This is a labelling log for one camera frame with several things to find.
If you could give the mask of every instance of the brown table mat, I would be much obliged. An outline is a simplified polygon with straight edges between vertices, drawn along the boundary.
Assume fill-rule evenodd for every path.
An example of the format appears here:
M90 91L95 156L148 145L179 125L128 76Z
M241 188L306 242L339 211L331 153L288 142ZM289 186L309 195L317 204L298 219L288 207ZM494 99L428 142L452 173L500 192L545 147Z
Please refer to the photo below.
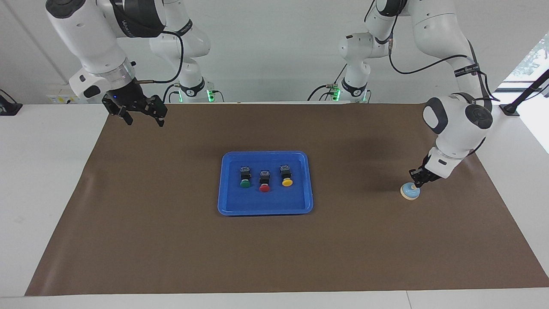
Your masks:
M476 156L401 197L435 136L419 105L176 105L109 117L27 295L549 286ZM222 156L301 150L313 211L217 211Z

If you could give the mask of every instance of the white table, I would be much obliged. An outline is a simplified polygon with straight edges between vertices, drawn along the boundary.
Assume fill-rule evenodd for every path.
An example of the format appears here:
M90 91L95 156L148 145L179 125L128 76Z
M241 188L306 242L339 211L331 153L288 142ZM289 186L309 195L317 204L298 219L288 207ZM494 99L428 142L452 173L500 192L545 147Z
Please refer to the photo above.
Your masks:
M106 118L102 105L27 105L17 117L0 117L0 308L548 308L549 289L22 297ZM501 123L499 134L513 131L529 142L516 151L527 151L526 127L517 130L514 119ZM497 167L497 141L479 157L502 190L506 181L495 176L513 170ZM517 207L509 192L502 197L547 272L549 212Z

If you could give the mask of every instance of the blue tray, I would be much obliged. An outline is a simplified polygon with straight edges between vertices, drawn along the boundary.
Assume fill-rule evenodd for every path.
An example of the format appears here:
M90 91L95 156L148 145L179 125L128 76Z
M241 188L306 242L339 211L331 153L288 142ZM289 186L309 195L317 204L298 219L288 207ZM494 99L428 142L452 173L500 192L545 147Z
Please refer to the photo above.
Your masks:
M282 185L281 165L290 165L294 184ZM251 187L240 187L240 168L251 169ZM271 191L259 191L259 173L271 172ZM224 216L305 214L313 208L307 155L300 151L229 152L223 156L217 209Z

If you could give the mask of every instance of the white wall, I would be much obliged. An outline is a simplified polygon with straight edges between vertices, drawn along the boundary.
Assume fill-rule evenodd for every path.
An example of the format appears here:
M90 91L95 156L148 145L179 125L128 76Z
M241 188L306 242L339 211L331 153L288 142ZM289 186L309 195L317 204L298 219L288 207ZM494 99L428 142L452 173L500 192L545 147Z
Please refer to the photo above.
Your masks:
M39 84L66 80L80 68L49 24L45 0L0 0L2 2L24 22L62 76L42 60L10 68L2 65L0 85L6 84L6 72L18 71L26 78L40 78L32 85L40 88ZM546 0L455 2L463 32L473 42L493 89L549 30ZM187 0L186 5L195 24L211 37L210 55L199 59L203 73L228 100L300 101L319 84L335 79L344 64L338 55L338 42L347 34L365 30L362 19L369 0ZM434 60L415 48L410 27L410 18L403 17L395 32L394 59L402 70L418 68ZM33 61L40 57L40 53L30 51L36 48L6 44L8 40L15 41L16 34L2 32L2 63ZM137 61L139 78L166 79L173 74L161 59L151 54L146 39L121 39L120 45ZM371 65L373 102L424 102L426 98L457 90L451 68L446 64L413 76L393 72L387 59L372 60ZM35 72L41 70L48 74ZM23 96L29 88L19 82L11 83L10 90L16 95ZM163 89L163 86L145 87L149 95Z
M549 275L549 153L520 118L494 121L477 155Z

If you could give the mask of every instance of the red button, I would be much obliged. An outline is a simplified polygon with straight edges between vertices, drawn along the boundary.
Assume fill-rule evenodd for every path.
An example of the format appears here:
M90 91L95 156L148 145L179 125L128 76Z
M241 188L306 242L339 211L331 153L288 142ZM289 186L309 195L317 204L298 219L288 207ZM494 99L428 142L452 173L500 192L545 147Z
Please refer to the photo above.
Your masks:
M267 192L271 191L271 188L269 187L269 185L263 184L263 185L261 185L261 187L259 187L259 191L261 191L263 193L267 193Z

